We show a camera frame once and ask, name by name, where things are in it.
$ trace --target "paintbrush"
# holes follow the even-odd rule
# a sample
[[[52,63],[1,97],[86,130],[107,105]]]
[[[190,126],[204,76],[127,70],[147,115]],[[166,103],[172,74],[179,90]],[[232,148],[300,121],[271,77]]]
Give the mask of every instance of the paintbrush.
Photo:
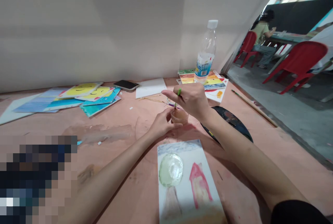
[[[239,95],[237,92],[235,92],[234,90],[231,90],[232,92],[234,92],[237,96],[239,96],[245,103],[247,103],[252,109],[254,109],[256,112],[258,112],[263,118],[265,118],[267,121],[270,122],[270,124],[272,124],[274,127],[278,127],[278,125],[273,122],[268,116],[266,116],[264,113],[262,113],[256,106],[252,105],[249,101],[247,101],[246,99],[244,99],[241,95]]]
[[[177,93],[177,96],[180,95],[180,92],[181,92],[181,88],[179,88],[178,93]],[[175,103],[174,103],[174,109],[175,109],[175,110],[176,110],[176,106],[177,106],[177,103],[175,102]]]

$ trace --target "cup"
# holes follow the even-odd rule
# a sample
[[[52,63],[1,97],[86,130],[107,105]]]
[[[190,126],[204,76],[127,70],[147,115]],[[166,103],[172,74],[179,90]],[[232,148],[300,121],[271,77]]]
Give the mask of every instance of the cup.
[[[181,109],[175,109],[171,111],[171,120],[173,123],[181,123],[183,125],[188,124],[188,114]]]

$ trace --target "red plastic chair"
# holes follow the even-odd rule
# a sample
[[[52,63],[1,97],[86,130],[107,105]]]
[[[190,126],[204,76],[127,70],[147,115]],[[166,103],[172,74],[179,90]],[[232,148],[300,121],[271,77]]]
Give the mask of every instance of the red plastic chair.
[[[288,57],[282,61],[282,63],[263,81],[263,84],[270,80],[280,70],[283,72],[277,77],[275,82],[280,82],[289,73],[294,73],[297,78],[291,82],[280,95],[289,91],[296,83],[300,82],[295,88],[295,92],[298,91],[302,86],[314,76],[313,73],[307,73],[319,60],[321,60],[327,53],[327,46],[314,42],[304,41],[301,42],[291,50]]]
[[[255,52],[255,51],[251,51],[253,46],[254,46],[254,43],[256,42],[256,39],[257,39],[257,34],[255,32],[251,32],[249,31],[244,39],[244,42],[243,42],[243,45],[239,51],[239,54],[235,57],[235,60],[233,61],[234,63],[237,61],[237,59],[239,58],[239,56],[243,53],[243,52],[246,52],[247,55],[246,57],[244,58],[244,61],[243,61],[243,64],[241,65],[241,68],[243,68],[243,66],[246,64],[246,62],[249,60],[249,58],[252,56],[252,55],[256,55],[259,53],[259,52]]]

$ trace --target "person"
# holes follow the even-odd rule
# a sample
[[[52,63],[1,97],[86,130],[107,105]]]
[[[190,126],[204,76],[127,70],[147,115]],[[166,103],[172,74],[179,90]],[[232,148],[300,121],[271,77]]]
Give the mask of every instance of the person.
[[[180,96],[176,93],[181,88]],[[200,83],[177,85],[162,94],[177,102],[216,137],[233,161],[253,183],[272,211],[271,223],[316,223],[329,221],[312,206],[286,175],[252,142],[229,125],[208,104]],[[159,113],[148,132],[106,165],[79,192],[71,207],[66,208],[59,223],[91,224],[104,209],[122,181],[144,151],[169,130],[181,124],[168,123],[173,108]]]
[[[274,19],[274,11],[268,10],[267,12],[264,12],[263,16],[256,21],[251,28],[251,31],[257,34],[257,39],[252,50],[260,52],[263,55],[258,63],[258,67],[262,69],[267,69],[267,64],[271,61],[274,53],[276,52],[274,47],[262,45],[264,38],[271,37],[276,31],[276,27],[273,27],[272,30],[268,29],[268,23],[272,19]]]

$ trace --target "white partition board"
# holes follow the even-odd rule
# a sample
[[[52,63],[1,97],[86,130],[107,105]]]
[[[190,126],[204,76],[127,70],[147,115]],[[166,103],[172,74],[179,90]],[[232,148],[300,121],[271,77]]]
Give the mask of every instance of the white partition board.
[[[267,1],[0,0],[0,92],[177,76],[211,18],[217,69]]]

